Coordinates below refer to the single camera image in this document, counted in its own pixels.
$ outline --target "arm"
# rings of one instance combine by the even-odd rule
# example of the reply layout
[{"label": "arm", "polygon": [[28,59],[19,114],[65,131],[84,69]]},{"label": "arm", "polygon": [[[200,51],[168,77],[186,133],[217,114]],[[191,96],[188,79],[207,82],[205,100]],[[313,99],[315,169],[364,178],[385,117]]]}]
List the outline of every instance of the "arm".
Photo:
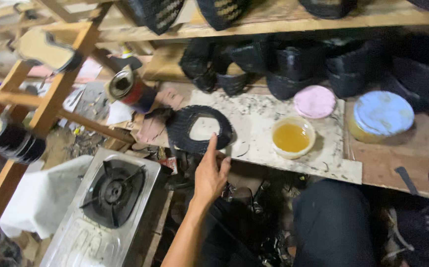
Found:
[{"label": "arm", "polygon": [[216,150],[217,141],[217,136],[213,134],[194,175],[194,196],[188,206],[188,212],[162,267],[192,267],[196,264],[202,242],[202,224],[211,204],[221,195],[231,167],[231,158],[226,157],[218,168],[216,159],[224,155]]}]

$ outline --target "pink lid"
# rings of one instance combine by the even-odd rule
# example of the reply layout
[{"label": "pink lid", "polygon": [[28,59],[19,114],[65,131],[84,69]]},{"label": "pink lid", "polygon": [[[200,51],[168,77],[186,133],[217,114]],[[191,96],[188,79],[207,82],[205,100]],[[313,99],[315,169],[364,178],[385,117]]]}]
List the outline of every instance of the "pink lid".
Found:
[{"label": "pink lid", "polygon": [[335,109],[335,95],[323,86],[308,86],[295,94],[295,110],[302,117],[325,118]]}]

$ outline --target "hand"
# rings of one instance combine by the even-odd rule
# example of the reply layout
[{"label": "hand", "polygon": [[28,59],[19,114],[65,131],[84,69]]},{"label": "hand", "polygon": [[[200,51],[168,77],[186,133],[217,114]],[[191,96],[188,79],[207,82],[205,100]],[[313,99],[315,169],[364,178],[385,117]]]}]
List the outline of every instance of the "hand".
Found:
[{"label": "hand", "polygon": [[[206,153],[194,174],[192,203],[201,205],[203,208],[209,208],[221,195],[231,168],[231,157],[225,157],[223,153],[216,150],[217,142],[218,137],[213,133]],[[218,167],[218,160],[222,160],[221,167]]]}]

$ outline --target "jar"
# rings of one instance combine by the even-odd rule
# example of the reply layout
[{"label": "jar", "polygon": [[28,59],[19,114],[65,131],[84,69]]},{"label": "jar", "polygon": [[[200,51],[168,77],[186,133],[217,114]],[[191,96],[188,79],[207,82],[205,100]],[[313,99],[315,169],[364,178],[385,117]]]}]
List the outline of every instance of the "jar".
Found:
[{"label": "jar", "polygon": [[[308,144],[304,149],[298,152],[289,152],[289,151],[284,151],[283,149],[279,148],[276,145],[276,143],[274,142],[274,135],[276,131],[279,129],[279,127],[283,126],[284,124],[292,124],[302,129],[304,135],[308,137]],[[299,136],[290,136],[290,139],[295,141],[295,139],[298,137]],[[272,129],[271,129],[271,141],[272,141],[272,147],[274,148],[274,151],[277,153],[277,155],[289,160],[298,159],[299,157],[307,154],[313,148],[313,145],[315,144],[315,139],[316,139],[315,129],[313,128],[312,124],[310,124],[310,122],[308,122],[306,119],[302,117],[296,116],[296,117],[287,117],[287,118],[280,119],[272,126]]]},{"label": "jar", "polygon": [[413,123],[414,111],[404,98],[391,92],[373,91],[354,103],[348,129],[358,141],[380,143],[409,130]]}]

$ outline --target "black pants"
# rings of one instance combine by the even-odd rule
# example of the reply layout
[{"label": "black pants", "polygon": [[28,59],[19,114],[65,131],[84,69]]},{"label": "black pants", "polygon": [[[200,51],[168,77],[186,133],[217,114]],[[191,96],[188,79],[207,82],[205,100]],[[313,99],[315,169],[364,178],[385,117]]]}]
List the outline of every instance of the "black pants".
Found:
[{"label": "black pants", "polygon": [[[239,209],[218,199],[206,219],[207,237],[201,265],[206,267],[262,266],[257,256],[239,239],[243,227]],[[295,267],[375,266],[369,205],[354,186],[336,180],[319,181],[304,191],[294,204],[297,236]]]}]

